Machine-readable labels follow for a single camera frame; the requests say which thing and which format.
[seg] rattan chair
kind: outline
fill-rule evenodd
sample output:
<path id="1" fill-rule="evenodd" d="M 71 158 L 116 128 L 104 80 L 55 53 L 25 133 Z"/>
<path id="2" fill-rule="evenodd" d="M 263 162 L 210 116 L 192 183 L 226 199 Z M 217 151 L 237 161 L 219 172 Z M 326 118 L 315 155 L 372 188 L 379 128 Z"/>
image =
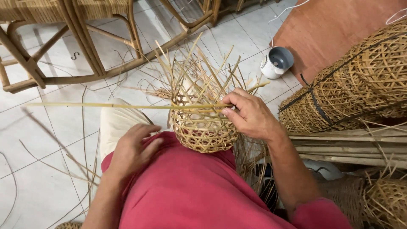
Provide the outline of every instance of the rattan chair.
<path id="1" fill-rule="evenodd" d="M 168 0 L 160 1 L 185 28 L 185 31 L 161 46 L 164 50 L 182 41 L 189 34 L 195 32 L 212 19 L 212 11 L 209 11 L 197 21 L 187 23 Z M 131 40 L 111 34 L 85 22 L 85 20 L 101 18 L 118 18 L 123 20 L 127 25 Z M 0 29 L 0 43 L 15 58 L 7 61 L 2 61 L 0 58 L 0 79 L 3 90 L 11 93 L 36 86 L 45 88 L 46 85 L 51 84 L 78 84 L 112 77 L 119 74 L 120 71 L 124 72 L 140 66 L 147 62 L 147 60 L 153 59 L 156 55 L 156 50 L 152 50 L 147 54 L 144 54 L 142 51 L 134 21 L 133 0 L 0 0 L 1 21 L 11 22 L 6 32 Z M 16 35 L 16 29 L 27 24 L 53 22 L 65 22 L 66 26 L 58 31 L 34 55 L 29 55 L 21 45 Z M 38 67 L 37 62 L 68 30 L 71 30 L 94 74 L 75 77 L 46 77 Z M 137 59 L 106 71 L 88 30 L 130 45 L 135 49 Z M 12 64 L 21 64 L 28 73 L 28 79 L 10 84 L 4 67 Z"/>

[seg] forearm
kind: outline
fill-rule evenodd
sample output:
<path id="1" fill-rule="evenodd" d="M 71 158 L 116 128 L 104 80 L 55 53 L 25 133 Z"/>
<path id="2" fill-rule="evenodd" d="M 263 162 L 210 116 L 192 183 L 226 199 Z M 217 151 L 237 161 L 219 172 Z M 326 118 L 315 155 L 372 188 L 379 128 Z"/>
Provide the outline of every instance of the forearm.
<path id="1" fill-rule="evenodd" d="M 117 229 L 122 210 L 124 179 L 104 173 L 81 229 Z"/>
<path id="2" fill-rule="evenodd" d="M 295 207 L 321 197 L 316 180 L 285 134 L 268 142 L 273 175 L 281 201 L 291 216 Z"/>

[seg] wooden board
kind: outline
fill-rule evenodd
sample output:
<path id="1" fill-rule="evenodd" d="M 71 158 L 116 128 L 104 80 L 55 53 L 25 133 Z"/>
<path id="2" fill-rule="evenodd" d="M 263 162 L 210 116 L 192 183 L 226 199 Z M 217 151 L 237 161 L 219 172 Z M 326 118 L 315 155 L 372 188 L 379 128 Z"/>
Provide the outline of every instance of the wooden board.
<path id="1" fill-rule="evenodd" d="M 300 73 L 311 82 L 320 70 L 405 8 L 407 0 L 311 0 L 292 9 L 273 38 L 274 46 L 291 51 L 290 70 L 304 85 Z"/>

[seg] white cloth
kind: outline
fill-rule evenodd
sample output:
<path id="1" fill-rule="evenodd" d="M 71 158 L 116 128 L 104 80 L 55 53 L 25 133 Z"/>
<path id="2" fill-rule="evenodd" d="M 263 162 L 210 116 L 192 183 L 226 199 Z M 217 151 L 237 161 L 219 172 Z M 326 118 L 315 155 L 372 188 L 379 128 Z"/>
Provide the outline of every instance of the white cloth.
<path id="1" fill-rule="evenodd" d="M 123 99 L 110 99 L 107 103 L 130 105 Z M 109 108 L 103 107 L 101 111 L 101 162 L 116 148 L 119 139 L 134 125 L 144 123 L 150 125 L 149 119 L 134 108 Z"/>

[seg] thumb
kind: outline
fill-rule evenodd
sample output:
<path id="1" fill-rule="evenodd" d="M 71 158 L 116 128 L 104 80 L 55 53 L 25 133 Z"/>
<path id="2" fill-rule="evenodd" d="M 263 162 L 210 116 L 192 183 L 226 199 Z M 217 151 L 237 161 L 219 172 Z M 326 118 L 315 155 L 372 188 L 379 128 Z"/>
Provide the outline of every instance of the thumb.
<path id="1" fill-rule="evenodd" d="M 236 111 L 230 108 L 224 108 L 222 114 L 228 117 L 238 129 L 246 122 Z"/>
<path id="2" fill-rule="evenodd" d="M 150 160 L 150 158 L 157 152 L 158 148 L 160 147 L 161 143 L 164 140 L 162 138 L 154 139 L 141 153 L 141 157 L 144 162 Z"/>

